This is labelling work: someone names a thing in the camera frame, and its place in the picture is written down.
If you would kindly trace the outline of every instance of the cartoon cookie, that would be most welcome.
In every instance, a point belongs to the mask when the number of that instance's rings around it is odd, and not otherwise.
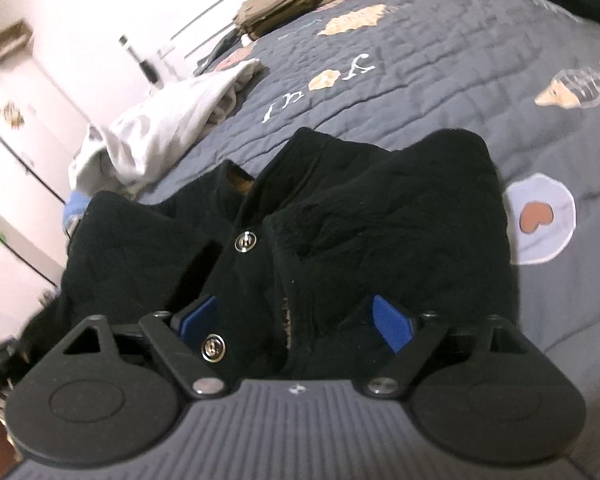
[[[576,205],[563,183],[536,173],[507,187],[504,201],[512,264],[543,264],[568,245]]]
[[[593,108],[600,104],[600,68],[560,70],[536,97],[538,106]]]
[[[321,90],[330,88],[336,84],[340,77],[340,70],[325,70],[309,81],[309,90]]]
[[[318,32],[318,36],[332,36],[348,30],[356,30],[360,27],[375,27],[378,20],[384,16],[385,9],[385,4],[379,4],[331,18],[324,30]]]

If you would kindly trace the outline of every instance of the silver button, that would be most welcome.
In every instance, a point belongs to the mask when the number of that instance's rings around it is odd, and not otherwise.
[[[216,395],[224,390],[224,383],[217,377],[202,377],[193,383],[193,390],[199,395]]]
[[[218,334],[209,334],[202,343],[202,357],[210,363],[217,363],[224,357],[226,347]]]
[[[255,247],[257,240],[255,233],[245,231],[235,239],[235,250],[239,253],[247,253]]]

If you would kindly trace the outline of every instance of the gray quilt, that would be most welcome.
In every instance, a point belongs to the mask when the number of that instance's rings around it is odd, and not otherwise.
[[[520,325],[581,389],[572,458],[600,478],[600,25],[543,0],[344,0],[222,62],[266,74],[155,189],[230,158],[257,175],[300,126],[388,150],[484,137],[509,208]]]

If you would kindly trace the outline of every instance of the snap button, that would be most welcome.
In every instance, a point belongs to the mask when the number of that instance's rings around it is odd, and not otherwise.
[[[245,231],[235,239],[235,250],[239,253],[247,253],[256,245],[256,235],[251,231]]]
[[[226,347],[218,334],[209,334],[202,343],[202,357],[210,363],[217,363],[224,357]]]

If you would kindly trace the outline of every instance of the blue cloth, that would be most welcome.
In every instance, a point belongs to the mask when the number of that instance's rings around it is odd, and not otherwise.
[[[90,201],[90,196],[83,195],[77,191],[71,193],[62,211],[62,228],[64,232],[68,231],[72,221],[82,218]]]

